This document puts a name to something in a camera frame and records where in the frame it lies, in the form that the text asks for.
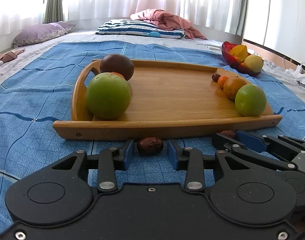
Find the red date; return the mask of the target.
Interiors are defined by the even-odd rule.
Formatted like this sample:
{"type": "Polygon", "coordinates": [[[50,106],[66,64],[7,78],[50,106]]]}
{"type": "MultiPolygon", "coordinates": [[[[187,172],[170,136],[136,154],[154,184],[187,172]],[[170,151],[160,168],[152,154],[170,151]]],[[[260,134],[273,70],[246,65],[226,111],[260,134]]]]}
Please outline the red date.
{"type": "Polygon", "coordinates": [[[221,134],[226,136],[226,137],[230,137],[230,138],[235,137],[235,132],[231,131],[231,130],[222,131],[221,134]]]}
{"type": "Polygon", "coordinates": [[[141,156],[157,155],[161,153],[163,148],[163,140],[157,137],[147,137],[137,142],[138,154],[141,156]]]}
{"type": "Polygon", "coordinates": [[[219,78],[221,77],[221,75],[220,74],[213,74],[212,75],[212,80],[214,81],[214,82],[218,82],[218,80],[219,80],[219,78]]]}

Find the orange mandarin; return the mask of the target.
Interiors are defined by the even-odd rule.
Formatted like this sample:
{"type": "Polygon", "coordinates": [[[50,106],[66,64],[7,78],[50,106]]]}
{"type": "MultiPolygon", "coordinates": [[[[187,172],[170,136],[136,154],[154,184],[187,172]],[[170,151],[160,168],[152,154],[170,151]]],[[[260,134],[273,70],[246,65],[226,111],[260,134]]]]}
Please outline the orange mandarin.
{"type": "Polygon", "coordinates": [[[221,75],[219,78],[218,78],[218,81],[217,81],[217,84],[218,86],[223,89],[226,81],[229,79],[228,76],[225,76],[225,75],[221,75]]]}

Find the dark purple fruit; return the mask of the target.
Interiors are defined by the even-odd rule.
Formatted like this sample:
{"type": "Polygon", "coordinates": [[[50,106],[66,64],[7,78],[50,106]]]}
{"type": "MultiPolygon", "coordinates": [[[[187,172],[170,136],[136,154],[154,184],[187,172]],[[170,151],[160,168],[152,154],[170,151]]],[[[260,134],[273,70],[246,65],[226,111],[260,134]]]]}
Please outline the dark purple fruit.
{"type": "Polygon", "coordinates": [[[100,61],[100,72],[115,72],[121,74],[126,81],[130,80],[135,71],[133,62],[120,54],[106,55],[100,61]]]}

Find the green apple right side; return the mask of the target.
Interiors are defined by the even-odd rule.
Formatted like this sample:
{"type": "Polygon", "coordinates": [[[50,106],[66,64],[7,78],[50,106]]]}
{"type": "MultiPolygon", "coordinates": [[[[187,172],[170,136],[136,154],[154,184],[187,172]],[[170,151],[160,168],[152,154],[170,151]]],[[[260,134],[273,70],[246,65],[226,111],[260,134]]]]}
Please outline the green apple right side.
{"type": "Polygon", "coordinates": [[[266,95],[257,85],[242,86],[235,96],[235,107],[241,116],[259,116],[266,108],[266,95]]]}

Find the large orange fruit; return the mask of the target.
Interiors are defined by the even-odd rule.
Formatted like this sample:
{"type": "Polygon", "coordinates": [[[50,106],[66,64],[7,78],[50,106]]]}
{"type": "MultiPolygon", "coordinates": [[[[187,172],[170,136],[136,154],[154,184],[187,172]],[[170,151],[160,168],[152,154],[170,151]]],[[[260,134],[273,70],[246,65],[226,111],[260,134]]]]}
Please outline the large orange fruit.
{"type": "Polygon", "coordinates": [[[227,98],[234,100],[238,90],[246,84],[247,82],[240,77],[229,77],[223,85],[223,92],[227,98]]]}

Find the red date on tray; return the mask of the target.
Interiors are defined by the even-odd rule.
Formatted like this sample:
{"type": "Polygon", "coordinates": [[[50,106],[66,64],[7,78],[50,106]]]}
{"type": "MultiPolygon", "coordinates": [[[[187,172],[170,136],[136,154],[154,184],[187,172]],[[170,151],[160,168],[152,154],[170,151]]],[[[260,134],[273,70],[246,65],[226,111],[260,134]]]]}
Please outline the red date on tray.
{"type": "Polygon", "coordinates": [[[218,80],[219,80],[219,78],[221,77],[221,75],[220,74],[213,74],[212,75],[212,80],[214,81],[214,82],[218,82],[218,80]]]}

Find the wooden serving tray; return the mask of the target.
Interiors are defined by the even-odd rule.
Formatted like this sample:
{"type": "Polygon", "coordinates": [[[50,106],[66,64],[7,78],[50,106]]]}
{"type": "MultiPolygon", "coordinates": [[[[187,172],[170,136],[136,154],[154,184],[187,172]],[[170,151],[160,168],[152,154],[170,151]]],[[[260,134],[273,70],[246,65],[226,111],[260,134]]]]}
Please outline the wooden serving tray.
{"type": "Polygon", "coordinates": [[[231,71],[167,61],[134,60],[133,64],[130,105],[114,120],[100,120],[88,110],[85,81],[90,73],[99,73],[100,60],[85,67],[74,86],[71,119],[53,123],[58,135],[67,140],[107,141],[184,138],[273,127],[282,119],[270,106],[257,117],[239,115],[234,102],[212,80],[214,73],[233,76],[231,71]]]}

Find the white cloth at right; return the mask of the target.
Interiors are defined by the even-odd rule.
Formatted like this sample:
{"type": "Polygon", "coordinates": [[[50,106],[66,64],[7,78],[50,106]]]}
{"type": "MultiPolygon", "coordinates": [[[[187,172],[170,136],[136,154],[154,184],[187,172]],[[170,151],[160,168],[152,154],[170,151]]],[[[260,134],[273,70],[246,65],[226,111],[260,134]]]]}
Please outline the white cloth at right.
{"type": "Polygon", "coordinates": [[[303,65],[300,64],[297,66],[297,68],[295,70],[286,69],[285,75],[288,77],[291,77],[291,78],[295,79],[296,81],[298,81],[299,83],[302,83],[303,85],[305,85],[305,74],[302,74],[302,70],[303,70],[303,65]]]}

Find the yellow mango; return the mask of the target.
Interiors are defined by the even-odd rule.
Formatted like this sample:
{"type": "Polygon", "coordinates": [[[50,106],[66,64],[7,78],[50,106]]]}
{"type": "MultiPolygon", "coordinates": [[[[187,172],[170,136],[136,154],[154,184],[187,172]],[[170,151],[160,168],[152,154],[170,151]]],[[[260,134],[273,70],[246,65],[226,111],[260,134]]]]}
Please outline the yellow mango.
{"type": "Polygon", "coordinates": [[[258,55],[249,55],[248,57],[245,58],[244,64],[253,72],[258,73],[261,72],[261,69],[264,65],[264,61],[258,55]]]}

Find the red glass fruit bowl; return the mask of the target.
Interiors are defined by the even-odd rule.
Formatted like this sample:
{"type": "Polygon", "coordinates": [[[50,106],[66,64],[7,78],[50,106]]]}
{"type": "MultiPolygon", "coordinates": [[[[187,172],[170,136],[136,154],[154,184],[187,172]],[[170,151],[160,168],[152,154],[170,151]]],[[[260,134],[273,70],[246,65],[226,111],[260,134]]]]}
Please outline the red glass fruit bowl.
{"type": "Polygon", "coordinates": [[[254,72],[251,68],[248,68],[244,63],[240,61],[240,57],[233,56],[230,54],[230,51],[236,47],[237,44],[230,43],[228,41],[223,42],[221,47],[221,53],[223,58],[225,59],[226,63],[232,67],[233,69],[237,70],[242,74],[247,74],[249,76],[255,77],[258,76],[261,71],[254,72]]]}

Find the pink crumpled blanket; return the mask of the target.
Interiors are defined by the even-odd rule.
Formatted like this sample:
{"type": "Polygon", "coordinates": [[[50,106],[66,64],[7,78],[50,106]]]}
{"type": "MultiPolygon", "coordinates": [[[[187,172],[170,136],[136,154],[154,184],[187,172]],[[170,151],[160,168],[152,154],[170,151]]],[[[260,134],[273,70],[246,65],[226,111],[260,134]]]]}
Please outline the pink crumpled blanket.
{"type": "Polygon", "coordinates": [[[163,30],[182,29],[185,32],[186,38],[189,39],[207,39],[199,30],[193,27],[193,24],[189,20],[162,9],[146,9],[132,14],[130,18],[132,20],[142,20],[152,23],[163,30]]]}

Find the pile of clothes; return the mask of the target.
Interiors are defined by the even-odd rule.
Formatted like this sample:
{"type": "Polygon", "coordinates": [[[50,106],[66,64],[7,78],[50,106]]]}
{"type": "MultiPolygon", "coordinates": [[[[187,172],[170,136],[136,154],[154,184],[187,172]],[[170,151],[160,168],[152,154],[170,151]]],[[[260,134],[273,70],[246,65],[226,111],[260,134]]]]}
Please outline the pile of clothes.
{"type": "Polygon", "coordinates": [[[20,55],[24,51],[25,51],[25,49],[20,49],[20,50],[10,50],[10,51],[7,51],[6,53],[1,53],[0,54],[0,66],[7,62],[17,59],[18,55],[20,55]]]}

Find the blue white striped pillow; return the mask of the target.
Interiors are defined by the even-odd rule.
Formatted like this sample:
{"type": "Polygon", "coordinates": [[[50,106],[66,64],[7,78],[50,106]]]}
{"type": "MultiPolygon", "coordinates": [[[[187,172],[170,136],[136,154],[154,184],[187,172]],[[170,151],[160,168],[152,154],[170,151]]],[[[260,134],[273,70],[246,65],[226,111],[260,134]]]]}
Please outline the blue white striped pillow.
{"type": "Polygon", "coordinates": [[[182,29],[163,30],[154,24],[141,20],[113,19],[105,22],[95,32],[97,35],[135,35],[145,37],[181,39],[182,29]]]}

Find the purple pillow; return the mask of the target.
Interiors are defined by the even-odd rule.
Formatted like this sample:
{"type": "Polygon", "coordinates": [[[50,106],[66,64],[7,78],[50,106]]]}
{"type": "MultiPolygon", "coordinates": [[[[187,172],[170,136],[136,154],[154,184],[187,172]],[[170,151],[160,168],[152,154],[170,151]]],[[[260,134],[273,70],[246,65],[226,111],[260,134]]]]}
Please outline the purple pillow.
{"type": "Polygon", "coordinates": [[[13,40],[12,47],[39,44],[68,34],[74,24],[68,22],[44,23],[26,27],[13,40]]]}

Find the grey green drape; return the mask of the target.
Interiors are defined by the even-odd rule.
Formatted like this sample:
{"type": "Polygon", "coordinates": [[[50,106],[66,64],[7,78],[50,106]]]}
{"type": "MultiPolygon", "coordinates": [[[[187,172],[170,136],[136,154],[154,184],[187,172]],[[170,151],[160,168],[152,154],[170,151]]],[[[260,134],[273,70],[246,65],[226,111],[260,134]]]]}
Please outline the grey green drape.
{"type": "Polygon", "coordinates": [[[43,0],[46,9],[43,15],[43,23],[63,21],[62,0],[43,0]]]}

